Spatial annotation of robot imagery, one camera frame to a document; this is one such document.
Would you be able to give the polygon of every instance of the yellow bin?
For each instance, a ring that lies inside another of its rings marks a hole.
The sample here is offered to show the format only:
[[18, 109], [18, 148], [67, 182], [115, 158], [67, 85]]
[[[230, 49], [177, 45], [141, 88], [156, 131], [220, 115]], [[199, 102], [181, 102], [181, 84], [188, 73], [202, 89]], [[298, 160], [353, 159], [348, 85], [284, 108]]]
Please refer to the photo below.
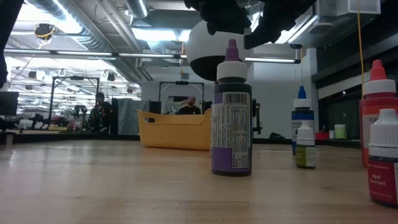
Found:
[[[141, 144], [145, 147], [210, 150], [211, 110], [204, 115], [138, 113]], [[148, 123], [147, 118], [154, 118]]]

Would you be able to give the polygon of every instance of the purple bottle cap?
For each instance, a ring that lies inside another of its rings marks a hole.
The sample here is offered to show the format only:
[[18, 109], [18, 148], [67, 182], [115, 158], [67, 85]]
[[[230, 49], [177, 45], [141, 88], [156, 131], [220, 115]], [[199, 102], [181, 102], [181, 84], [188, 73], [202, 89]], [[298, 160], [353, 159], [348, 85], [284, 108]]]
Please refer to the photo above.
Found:
[[239, 50], [236, 47], [236, 40], [230, 39], [226, 49], [225, 62], [240, 62]]

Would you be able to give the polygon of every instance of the table surface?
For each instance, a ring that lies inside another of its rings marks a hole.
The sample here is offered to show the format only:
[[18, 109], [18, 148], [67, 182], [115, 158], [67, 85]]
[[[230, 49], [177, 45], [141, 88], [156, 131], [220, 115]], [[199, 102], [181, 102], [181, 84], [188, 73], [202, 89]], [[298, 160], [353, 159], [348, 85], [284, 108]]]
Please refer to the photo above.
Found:
[[209, 152], [134, 141], [19, 144], [0, 152], [0, 223], [398, 223], [372, 203], [357, 149], [255, 145], [250, 177], [211, 174]]

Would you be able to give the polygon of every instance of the computer monitor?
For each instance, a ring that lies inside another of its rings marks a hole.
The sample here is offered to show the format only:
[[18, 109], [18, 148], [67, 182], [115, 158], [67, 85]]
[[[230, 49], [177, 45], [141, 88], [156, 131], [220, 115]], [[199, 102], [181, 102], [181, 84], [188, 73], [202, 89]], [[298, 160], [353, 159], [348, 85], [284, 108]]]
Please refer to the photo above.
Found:
[[18, 92], [0, 91], [0, 115], [17, 115]]

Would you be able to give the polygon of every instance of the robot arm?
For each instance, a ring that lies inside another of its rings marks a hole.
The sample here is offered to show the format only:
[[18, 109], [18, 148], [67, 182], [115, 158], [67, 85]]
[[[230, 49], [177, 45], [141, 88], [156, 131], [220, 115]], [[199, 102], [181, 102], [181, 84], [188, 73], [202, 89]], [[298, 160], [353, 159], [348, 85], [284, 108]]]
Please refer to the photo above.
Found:
[[[268, 42], [275, 43], [283, 30], [290, 30], [295, 20], [317, 0], [260, 0], [265, 3], [256, 30], [244, 37], [245, 49]], [[210, 35], [217, 31], [243, 34], [251, 26], [247, 11], [235, 0], [185, 0], [188, 8], [197, 10], [207, 22]]]

